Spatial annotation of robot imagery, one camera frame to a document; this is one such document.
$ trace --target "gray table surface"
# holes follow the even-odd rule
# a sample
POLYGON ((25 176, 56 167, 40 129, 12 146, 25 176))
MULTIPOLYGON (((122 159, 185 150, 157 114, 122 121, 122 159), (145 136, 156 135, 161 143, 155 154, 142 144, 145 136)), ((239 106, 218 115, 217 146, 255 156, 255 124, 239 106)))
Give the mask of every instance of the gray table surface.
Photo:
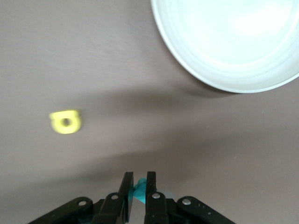
MULTIPOLYGON (((157 172, 237 224, 299 223, 299 79, 232 94, 166 48, 149 0, 0 1, 0 223, 157 172), (51 112, 78 109, 62 135, 51 112)), ((138 201, 131 223, 143 222, 138 201)))

